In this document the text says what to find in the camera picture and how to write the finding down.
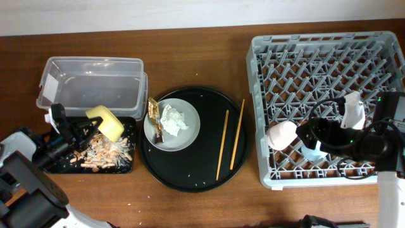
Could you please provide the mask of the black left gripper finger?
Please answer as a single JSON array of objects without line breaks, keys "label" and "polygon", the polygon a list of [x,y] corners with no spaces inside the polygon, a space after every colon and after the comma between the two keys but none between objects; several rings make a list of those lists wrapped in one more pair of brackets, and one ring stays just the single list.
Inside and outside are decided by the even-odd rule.
[{"label": "black left gripper finger", "polygon": [[88,119],[80,119],[74,121],[74,136],[75,145],[77,149],[87,149],[90,141],[96,133],[98,127],[102,124],[101,117],[94,117]]},{"label": "black left gripper finger", "polygon": [[73,127],[66,118],[65,108],[62,104],[51,105],[50,109],[51,125],[55,131],[65,139],[76,139]]}]

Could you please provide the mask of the light blue cup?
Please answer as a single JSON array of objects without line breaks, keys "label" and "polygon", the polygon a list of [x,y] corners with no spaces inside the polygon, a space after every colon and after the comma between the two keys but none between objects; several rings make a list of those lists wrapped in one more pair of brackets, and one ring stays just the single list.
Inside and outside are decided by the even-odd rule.
[{"label": "light blue cup", "polygon": [[324,158],[327,156],[326,152],[323,152],[320,150],[321,144],[317,142],[315,149],[309,149],[303,145],[301,147],[301,153],[302,155],[307,158],[311,162],[315,162],[321,158]]}]

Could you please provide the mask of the yellow bowl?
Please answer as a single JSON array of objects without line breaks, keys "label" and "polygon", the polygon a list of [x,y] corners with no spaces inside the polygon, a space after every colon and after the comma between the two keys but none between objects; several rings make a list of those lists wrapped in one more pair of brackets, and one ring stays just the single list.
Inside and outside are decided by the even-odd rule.
[{"label": "yellow bowl", "polygon": [[85,114],[88,118],[101,117],[102,122],[98,127],[99,132],[111,142],[119,140],[124,131],[124,126],[107,107],[99,105],[87,110]]}]

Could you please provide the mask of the food scraps pile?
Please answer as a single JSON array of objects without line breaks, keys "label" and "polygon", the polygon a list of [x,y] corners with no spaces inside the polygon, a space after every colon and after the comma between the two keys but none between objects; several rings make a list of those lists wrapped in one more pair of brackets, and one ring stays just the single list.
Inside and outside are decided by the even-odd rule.
[{"label": "food scraps pile", "polygon": [[101,133],[97,133],[83,151],[73,152],[70,164],[75,167],[89,168],[93,172],[107,171],[108,168],[128,167],[133,159],[130,152],[134,145],[128,137],[120,137],[116,142],[111,142]]}]

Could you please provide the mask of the pink cup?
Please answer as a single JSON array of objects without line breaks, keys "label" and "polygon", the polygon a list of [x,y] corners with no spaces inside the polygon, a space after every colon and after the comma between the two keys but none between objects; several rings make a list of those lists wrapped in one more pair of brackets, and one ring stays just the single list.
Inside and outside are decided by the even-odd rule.
[{"label": "pink cup", "polygon": [[291,121],[280,122],[266,131],[268,145],[274,150],[287,148],[297,137],[297,125]]}]

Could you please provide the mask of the gold brown snack wrapper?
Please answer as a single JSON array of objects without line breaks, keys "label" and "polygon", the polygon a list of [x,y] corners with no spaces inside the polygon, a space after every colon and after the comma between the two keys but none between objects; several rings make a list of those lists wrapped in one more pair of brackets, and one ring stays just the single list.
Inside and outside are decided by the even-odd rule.
[{"label": "gold brown snack wrapper", "polygon": [[164,143],[158,102],[154,100],[152,97],[148,98],[148,115],[149,121],[151,122],[154,128],[153,143],[154,144]]}]

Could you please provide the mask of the white napkin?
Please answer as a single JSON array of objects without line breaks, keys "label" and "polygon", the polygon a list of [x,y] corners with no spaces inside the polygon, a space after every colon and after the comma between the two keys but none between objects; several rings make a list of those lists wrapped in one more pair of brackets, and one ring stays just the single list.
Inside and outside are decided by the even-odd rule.
[{"label": "white napkin", "polygon": [[187,130],[189,127],[185,124],[185,115],[167,104],[161,116],[163,129],[172,136],[177,137],[180,130]]}]

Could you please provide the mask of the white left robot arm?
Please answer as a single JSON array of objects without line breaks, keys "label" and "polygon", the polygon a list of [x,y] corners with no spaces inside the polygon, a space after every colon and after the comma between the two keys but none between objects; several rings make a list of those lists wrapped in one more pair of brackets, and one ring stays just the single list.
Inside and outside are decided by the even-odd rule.
[{"label": "white left robot arm", "polygon": [[124,131],[105,106],[85,115],[69,121],[64,106],[52,104],[45,115],[52,132],[40,135],[22,127],[1,139],[1,227],[113,228],[72,207],[64,191],[44,173],[72,151],[85,151],[96,133],[117,141]]}]

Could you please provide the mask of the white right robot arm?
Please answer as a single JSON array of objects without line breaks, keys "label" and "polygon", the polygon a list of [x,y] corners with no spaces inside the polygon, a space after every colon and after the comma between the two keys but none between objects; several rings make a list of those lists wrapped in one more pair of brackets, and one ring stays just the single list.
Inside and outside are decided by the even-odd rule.
[{"label": "white right robot arm", "polygon": [[379,193],[379,227],[404,227],[404,93],[382,92],[373,121],[364,129],[309,114],[296,130],[305,147],[317,144],[343,162],[374,163]]}]

